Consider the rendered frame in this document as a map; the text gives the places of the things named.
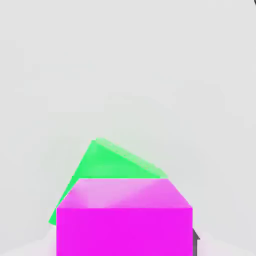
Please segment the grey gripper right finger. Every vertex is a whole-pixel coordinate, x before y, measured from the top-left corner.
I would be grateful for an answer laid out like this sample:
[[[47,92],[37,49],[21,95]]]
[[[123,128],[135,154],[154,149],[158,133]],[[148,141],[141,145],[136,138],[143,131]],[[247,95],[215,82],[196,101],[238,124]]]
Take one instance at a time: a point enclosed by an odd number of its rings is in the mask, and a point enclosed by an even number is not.
[[[207,232],[194,228],[193,256],[221,256],[217,241]]]

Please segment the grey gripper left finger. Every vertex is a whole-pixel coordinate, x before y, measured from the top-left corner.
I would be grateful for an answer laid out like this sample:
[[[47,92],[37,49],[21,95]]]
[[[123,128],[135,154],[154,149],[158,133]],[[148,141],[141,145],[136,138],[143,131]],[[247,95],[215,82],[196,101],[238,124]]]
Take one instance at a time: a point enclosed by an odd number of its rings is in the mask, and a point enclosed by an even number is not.
[[[46,236],[35,242],[32,256],[56,256],[56,228],[52,228]]]

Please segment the small magenta cube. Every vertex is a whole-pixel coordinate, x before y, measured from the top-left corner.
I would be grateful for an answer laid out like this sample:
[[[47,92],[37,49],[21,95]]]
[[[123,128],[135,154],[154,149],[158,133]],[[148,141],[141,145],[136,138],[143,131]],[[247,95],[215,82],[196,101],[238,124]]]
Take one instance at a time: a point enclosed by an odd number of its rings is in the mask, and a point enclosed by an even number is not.
[[[56,256],[193,256],[193,209],[166,178],[79,179],[56,210]]]

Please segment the small green cube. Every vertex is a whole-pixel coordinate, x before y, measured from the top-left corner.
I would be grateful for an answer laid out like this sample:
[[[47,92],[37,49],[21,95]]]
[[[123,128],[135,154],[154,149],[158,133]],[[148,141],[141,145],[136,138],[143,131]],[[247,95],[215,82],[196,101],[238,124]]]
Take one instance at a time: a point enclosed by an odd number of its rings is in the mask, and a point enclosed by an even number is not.
[[[79,179],[166,179],[154,164],[104,138],[93,139],[66,186],[59,204]]]

